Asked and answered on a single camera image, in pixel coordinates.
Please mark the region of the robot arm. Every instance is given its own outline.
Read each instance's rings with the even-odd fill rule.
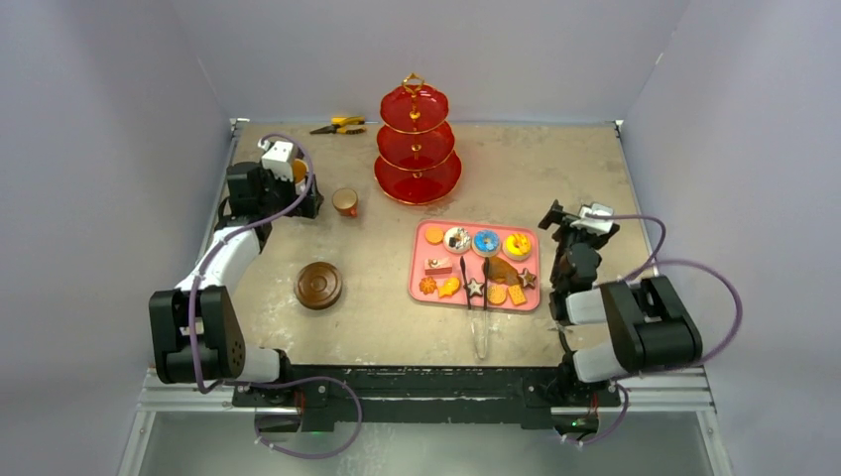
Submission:
[[[298,150],[289,142],[266,143],[261,163],[239,163],[228,168],[226,183],[231,213],[221,216],[208,249],[242,226],[277,214],[303,193],[295,186],[292,163]],[[315,178],[312,187],[290,215],[315,218],[323,203]],[[155,364],[164,383],[195,382],[187,326],[188,297],[196,276],[195,317],[199,360],[205,379],[275,382],[291,377],[291,363],[282,350],[246,344],[231,303],[245,270],[263,251],[271,223],[257,226],[227,240],[204,275],[199,265],[174,289],[158,291],[149,300]]]
[[[556,200],[539,225],[559,225],[552,234],[558,242],[550,277],[552,317],[562,325],[606,322],[610,333],[607,342],[564,355],[559,370],[567,388],[698,360],[700,333],[667,277],[593,288],[601,263],[596,250],[619,231],[612,220],[589,218],[593,214],[609,216],[613,210],[596,203],[574,215]]]

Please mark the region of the yellow donut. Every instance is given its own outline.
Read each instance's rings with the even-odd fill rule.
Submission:
[[[515,261],[523,261],[532,253],[532,242],[523,233],[514,233],[505,239],[505,256]]]

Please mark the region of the beige tabletop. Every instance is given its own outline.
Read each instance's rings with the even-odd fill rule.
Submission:
[[[548,282],[556,244],[537,228],[552,201],[577,212],[597,201],[616,213],[637,212],[619,142],[612,127],[453,125],[464,166],[458,187],[445,199],[412,207],[387,197],[373,178],[378,126],[357,136],[310,136],[318,125],[249,124],[234,162],[259,161],[260,137],[288,134],[311,153],[325,203],[315,220],[283,218],[263,254],[240,281],[233,303],[245,338],[286,349],[294,363],[399,365],[556,365],[562,355],[548,310]],[[359,216],[340,216],[333,192],[352,187]],[[480,361],[470,319],[482,334],[481,312],[420,303],[408,292],[409,265],[418,223],[459,220],[527,227],[541,241],[541,304],[530,313],[493,311],[489,348]],[[601,250],[601,281],[642,264],[648,248],[637,221]],[[344,278],[339,301],[326,310],[298,303],[293,282],[308,263],[326,261]],[[572,348],[601,342],[603,325],[576,326]]]

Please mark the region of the pliers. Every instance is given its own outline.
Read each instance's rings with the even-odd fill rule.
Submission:
[[[357,127],[355,129],[348,129],[347,126],[358,126],[361,124],[365,124],[365,117],[363,116],[352,116],[352,117],[334,117],[330,119],[329,126],[324,126],[320,129],[315,129],[314,131],[309,131],[309,134],[362,134],[367,129],[365,127]]]

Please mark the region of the pink tray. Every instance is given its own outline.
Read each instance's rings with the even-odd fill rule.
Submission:
[[[512,266],[519,272],[522,271],[523,268],[528,268],[530,272],[534,273],[537,276],[535,280],[535,288],[523,290],[524,294],[526,295],[526,303],[521,305],[513,305],[511,303],[511,297],[505,300],[502,305],[493,305],[488,303],[488,308],[499,308],[499,309],[509,309],[509,310],[520,310],[520,311],[527,311],[527,310],[534,310],[540,303],[541,303],[541,269],[540,269],[540,256],[541,250],[538,242],[538,237],[535,236],[531,230],[527,228],[516,228],[513,226],[500,226],[500,225],[483,225],[481,223],[466,223],[461,221],[439,221],[439,220],[426,220],[422,221],[418,224],[418,229],[415,231],[415,248],[412,252],[412,266],[409,270],[409,294],[412,295],[413,298],[416,300],[420,300],[423,302],[435,302],[440,304],[458,304],[467,306],[467,292],[464,290],[464,283],[463,279],[461,278],[461,266],[459,266],[459,259],[463,256],[464,257],[464,264],[466,265],[467,270],[467,281],[470,281],[471,278],[475,278],[476,281],[482,282],[484,277],[482,275],[482,263],[485,261],[484,258],[477,255],[472,249],[464,253],[463,255],[456,255],[447,251],[443,244],[438,245],[430,245],[424,236],[426,233],[426,229],[431,226],[437,226],[444,232],[453,226],[460,226],[467,230],[470,233],[470,236],[475,236],[476,232],[481,230],[492,230],[496,232],[500,236],[500,241],[503,243],[508,235],[512,233],[523,233],[524,235],[528,236],[530,240],[532,240],[532,254],[529,258],[525,261],[513,261],[510,260],[505,253],[502,251],[499,252],[497,256],[504,259],[505,261],[511,263]],[[435,281],[438,285],[442,285],[447,278],[451,276],[455,276],[461,281],[462,288],[455,294],[455,296],[451,297],[441,297],[438,298],[438,292],[432,293],[431,295],[425,295],[421,292],[421,280],[426,277],[426,274],[423,272],[423,260],[429,258],[449,258],[452,261],[452,274],[449,275],[434,275],[432,276],[435,278]],[[475,309],[477,306],[478,308],[482,308],[483,297],[474,297],[470,303],[473,304],[473,308]]]

